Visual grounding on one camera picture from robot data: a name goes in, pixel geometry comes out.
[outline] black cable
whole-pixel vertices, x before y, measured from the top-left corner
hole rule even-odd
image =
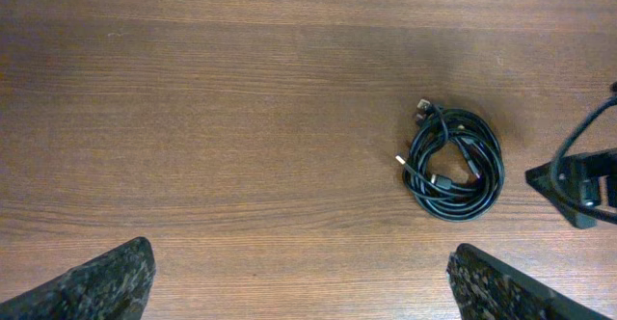
[[[564,205],[592,218],[606,221],[612,224],[617,224],[617,214],[579,205],[576,200],[571,199],[564,192],[559,182],[559,166],[561,164],[561,159],[565,156],[566,152],[568,152],[568,149],[575,143],[577,138],[587,129],[587,127],[589,127],[589,125],[600,116],[600,114],[602,114],[606,109],[617,105],[617,83],[613,84],[611,90],[613,90],[614,96],[612,96],[605,103],[600,105],[600,107],[596,108],[595,111],[591,112],[587,116],[587,118],[585,118],[585,120],[581,122],[579,126],[577,126],[577,128],[572,132],[572,134],[568,138],[566,138],[561,147],[559,147],[559,149],[555,153],[555,156],[552,158],[552,161],[550,163],[550,184],[552,185],[552,188],[555,190],[557,195],[561,198]]]
[[[426,100],[418,108],[420,129],[409,149],[403,182],[419,205],[443,220],[463,222],[476,219],[493,206],[505,177],[501,148],[488,124],[462,109],[443,109]],[[448,142],[456,145],[474,174],[472,183],[459,184],[450,178],[427,172],[431,156]]]

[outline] usb cable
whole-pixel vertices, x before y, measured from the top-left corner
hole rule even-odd
[[[420,126],[403,165],[403,182],[431,215],[451,222],[476,219],[495,203],[505,178],[499,142],[488,124],[474,113],[444,109],[422,99],[417,105]],[[456,183],[427,170],[431,156],[453,143],[468,164],[473,181]]]

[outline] black plastic part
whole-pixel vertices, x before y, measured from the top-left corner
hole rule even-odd
[[[563,188],[566,193],[574,199],[580,197],[578,192],[578,186],[576,185],[576,168],[575,163],[580,155],[566,157],[561,161],[561,170],[559,171],[563,176],[560,180],[564,182]],[[540,167],[536,167],[532,170],[525,172],[525,179],[527,184],[534,188],[537,192],[542,194],[552,205],[559,210],[561,215],[570,222],[570,224],[576,228],[591,228],[596,225],[596,219],[590,218],[584,214],[571,209],[567,205],[563,204],[561,198],[556,194],[550,183],[550,163],[546,163]]]
[[[608,206],[617,208],[617,174],[606,177],[606,193],[608,194]]]
[[[602,204],[600,196],[600,178],[607,175],[609,180],[617,176],[617,148],[594,153],[581,153],[564,157],[560,162],[559,181],[568,198],[579,206],[594,207]],[[589,228],[596,225],[596,219],[581,214],[576,208],[564,203],[550,182],[550,163],[544,164],[525,173],[527,184],[546,197],[559,212],[577,228]],[[615,183],[607,187],[610,196],[615,196]]]
[[[475,162],[473,162],[473,160],[469,159],[466,160],[467,161],[467,165],[469,166],[469,170],[473,173],[473,175],[475,175],[476,178],[480,178],[481,173],[480,170],[478,170],[478,167],[475,166]]]
[[[461,244],[447,265],[463,320],[608,319],[470,244]]]
[[[439,186],[444,190],[449,190],[452,187],[452,179],[450,179],[449,177],[439,174],[434,174],[433,176],[435,177],[434,181],[433,179],[431,179],[431,182],[433,184]]]

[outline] wood grain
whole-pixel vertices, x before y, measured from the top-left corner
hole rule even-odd
[[[0,300],[144,235],[146,319],[453,319],[468,242],[617,316],[615,228],[571,228],[523,179],[617,79],[616,7],[0,0]],[[421,97],[502,142],[481,220],[431,219],[400,181]]]

